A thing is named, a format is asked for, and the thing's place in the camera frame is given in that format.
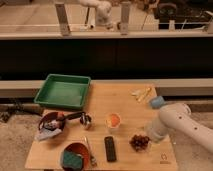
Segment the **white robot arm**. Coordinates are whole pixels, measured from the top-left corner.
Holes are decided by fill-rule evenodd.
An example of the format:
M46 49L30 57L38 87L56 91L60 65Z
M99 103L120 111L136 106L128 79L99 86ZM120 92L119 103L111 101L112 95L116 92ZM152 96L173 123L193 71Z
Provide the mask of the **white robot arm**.
M185 103L164 105L145 126L145 132L152 142L159 143L167 136L169 129L178 130L213 153L213 130L199 124L190 115L191 109Z

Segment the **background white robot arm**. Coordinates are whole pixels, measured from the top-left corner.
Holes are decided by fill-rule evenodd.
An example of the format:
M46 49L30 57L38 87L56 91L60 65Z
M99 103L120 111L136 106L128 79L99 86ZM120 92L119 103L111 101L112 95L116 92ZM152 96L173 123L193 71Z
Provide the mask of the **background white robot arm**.
M107 0L78 0L84 7L95 9L95 25L104 26L107 28L112 27L111 22L111 9L112 5Z

